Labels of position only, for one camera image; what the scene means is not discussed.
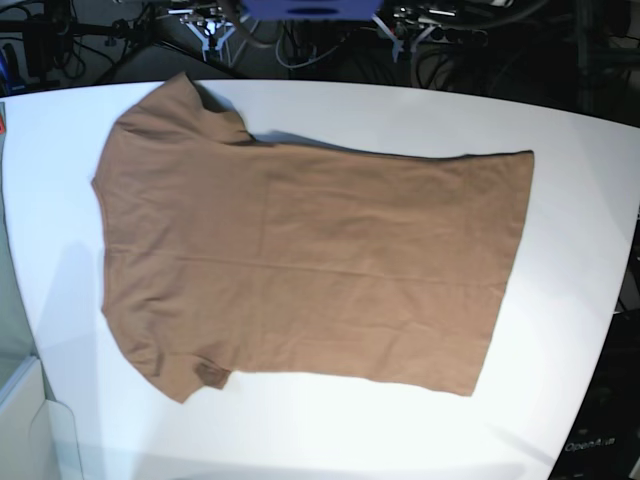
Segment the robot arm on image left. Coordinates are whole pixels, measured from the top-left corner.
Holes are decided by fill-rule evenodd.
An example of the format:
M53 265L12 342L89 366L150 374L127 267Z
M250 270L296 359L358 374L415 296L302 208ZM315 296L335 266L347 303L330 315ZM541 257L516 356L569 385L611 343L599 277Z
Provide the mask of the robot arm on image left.
M231 63L230 38L235 27L216 2L191 1L175 4L167 9L167 14L177 18L196 37L205 61L213 58Z

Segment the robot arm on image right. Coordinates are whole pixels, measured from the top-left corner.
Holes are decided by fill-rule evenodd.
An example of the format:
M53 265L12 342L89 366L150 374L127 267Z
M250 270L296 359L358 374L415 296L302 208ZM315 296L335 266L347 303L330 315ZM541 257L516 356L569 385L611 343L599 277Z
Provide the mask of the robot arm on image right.
M394 63L403 56L412 57L419 45L441 27L419 13L417 7L382 9L374 14L371 20L379 36L391 41L391 57Z

